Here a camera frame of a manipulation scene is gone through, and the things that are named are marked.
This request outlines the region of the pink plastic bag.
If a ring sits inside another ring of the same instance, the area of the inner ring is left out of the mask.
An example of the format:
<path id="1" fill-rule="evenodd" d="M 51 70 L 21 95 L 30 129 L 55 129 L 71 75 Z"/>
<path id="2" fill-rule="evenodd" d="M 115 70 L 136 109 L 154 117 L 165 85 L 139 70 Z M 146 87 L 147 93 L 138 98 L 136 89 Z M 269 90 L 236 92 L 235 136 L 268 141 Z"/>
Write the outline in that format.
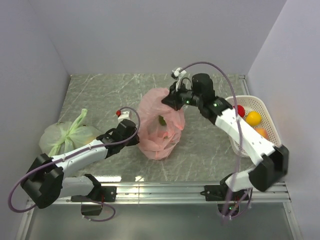
<path id="1" fill-rule="evenodd" d="M 162 103 L 168 94 L 167 88 L 152 88 L 138 106 L 138 147 L 151 160 L 167 158 L 180 141 L 186 125 L 183 109 L 176 111 Z"/>

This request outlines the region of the red apple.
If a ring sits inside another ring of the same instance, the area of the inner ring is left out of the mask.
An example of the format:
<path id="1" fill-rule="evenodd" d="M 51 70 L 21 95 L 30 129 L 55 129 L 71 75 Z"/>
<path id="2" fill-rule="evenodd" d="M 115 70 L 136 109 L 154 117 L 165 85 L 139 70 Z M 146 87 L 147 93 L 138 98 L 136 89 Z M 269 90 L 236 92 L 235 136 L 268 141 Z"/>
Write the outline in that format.
<path id="1" fill-rule="evenodd" d="M 237 105 L 238 115 L 243 118 L 246 115 L 245 108 L 242 105 Z"/>

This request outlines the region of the yellow fruit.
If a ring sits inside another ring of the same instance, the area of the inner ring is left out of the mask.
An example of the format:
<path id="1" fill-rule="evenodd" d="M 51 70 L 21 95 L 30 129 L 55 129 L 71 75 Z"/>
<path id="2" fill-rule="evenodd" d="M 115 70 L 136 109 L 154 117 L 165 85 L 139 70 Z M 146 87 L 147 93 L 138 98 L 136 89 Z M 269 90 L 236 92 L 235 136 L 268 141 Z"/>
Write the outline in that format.
<path id="1" fill-rule="evenodd" d="M 256 112 L 256 111 L 251 111 L 248 113 L 248 115 L 245 118 L 245 121 L 251 126 L 251 127 L 255 127 L 258 126 L 261 121 L 262 121 L 262 117 L 261 115 Z"/>

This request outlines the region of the orange peach fruit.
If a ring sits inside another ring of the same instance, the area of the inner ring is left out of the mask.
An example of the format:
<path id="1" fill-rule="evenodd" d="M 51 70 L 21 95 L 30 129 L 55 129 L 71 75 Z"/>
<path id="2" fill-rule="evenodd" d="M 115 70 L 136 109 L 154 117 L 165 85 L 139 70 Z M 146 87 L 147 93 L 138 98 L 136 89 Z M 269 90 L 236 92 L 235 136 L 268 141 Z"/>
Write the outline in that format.
<path id="1" fill-rule="evenodd" d="M 263 138 L 267 140 L 269 139 L 268 132 L 264 128 L 262 127 L 255 128 L 255 131 L 259 133 Z"/>

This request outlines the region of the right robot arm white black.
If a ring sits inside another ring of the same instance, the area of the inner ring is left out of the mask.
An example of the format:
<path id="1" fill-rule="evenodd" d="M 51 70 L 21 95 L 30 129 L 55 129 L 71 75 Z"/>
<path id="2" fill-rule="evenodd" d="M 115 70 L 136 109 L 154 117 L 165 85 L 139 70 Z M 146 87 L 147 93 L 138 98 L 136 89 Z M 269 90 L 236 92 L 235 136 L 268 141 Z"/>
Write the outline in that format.
<path id="1" fill-rule="evenodd" d="M 227 133 L 254 164 L 253 168 L 233 173 L 225 179 L 220 187 L 224 199 L 231 200 L 238 191 L 249 188 L 265 192 L 288 173 L 289 150 L 284 145 L 277 147 L 237 116 L 235 106 L 215 94 L 208 74 L 195 74 L 190 89 L 183 83 L 182 73 L 175 72 L 171 76 L 175 81 L 161 102 L 176 111 L 184 105 L 197 107 L 200 114 Z"/>

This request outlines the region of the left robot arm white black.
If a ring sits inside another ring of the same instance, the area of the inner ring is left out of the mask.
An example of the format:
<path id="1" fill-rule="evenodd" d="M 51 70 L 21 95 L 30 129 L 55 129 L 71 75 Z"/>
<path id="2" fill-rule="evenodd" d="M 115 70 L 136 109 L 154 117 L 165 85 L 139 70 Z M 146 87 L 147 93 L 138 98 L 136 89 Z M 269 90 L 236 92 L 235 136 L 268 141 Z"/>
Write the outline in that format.
<path id="1" fill-rule="evenodd" d="M 64 197 L 81 196 L 89 201 L 100 201 L 104 198 L 101 183 L 92 174 L 73 177 L 73 173 L 138 143 L 136 124 L 124 119 L 116 128 L 76 150 L 52 157 L 45 153 L 39 155 L 20 186 L 40 209 Z"/>

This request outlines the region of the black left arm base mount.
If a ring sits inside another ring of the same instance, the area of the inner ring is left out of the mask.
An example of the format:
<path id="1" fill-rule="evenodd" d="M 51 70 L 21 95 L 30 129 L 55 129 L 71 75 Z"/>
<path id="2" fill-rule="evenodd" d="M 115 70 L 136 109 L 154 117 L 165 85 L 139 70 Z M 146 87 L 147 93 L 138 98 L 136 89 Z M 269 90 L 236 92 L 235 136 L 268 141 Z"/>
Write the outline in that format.
<path id="1" fill-rule="evenodd" d="M 115 202 L 116 195 L 116 186 L 100 186 L 95 187 L 87 196 L 72 196 L 70 201 L 81 203 L 80 211 L 85 217 L 98 217 L 103 212 L 103 208 L 108 207 L 111 210 L 109 219 L 112 219 L 116 215 L 116 210 L 109 203 Z"/>

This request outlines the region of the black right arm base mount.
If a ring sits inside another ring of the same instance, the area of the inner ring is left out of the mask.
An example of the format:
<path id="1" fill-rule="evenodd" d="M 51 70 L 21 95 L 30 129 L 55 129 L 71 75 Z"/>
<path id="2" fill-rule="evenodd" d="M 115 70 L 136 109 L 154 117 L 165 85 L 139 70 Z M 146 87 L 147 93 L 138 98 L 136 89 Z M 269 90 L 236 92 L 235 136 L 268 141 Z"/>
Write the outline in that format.
<path id="1" fill-rule="evenodd" d="M 200 192 L 202 196 L 205 197 L 207 202 L 222 202 L 226 201 L 229 187 L 225 184 L 220 185 L 205 185 L 204 190 Z M 229 215 L 235 217 L 240 212 L 239 200 L 244 194 L 243 190 L 232 192 L 230 200 L 228 201 L 228 206 L 226 213 L 224 212 L 224 203 L 218 204 L 217 208 L 220 214 L 223 216 Z"/>

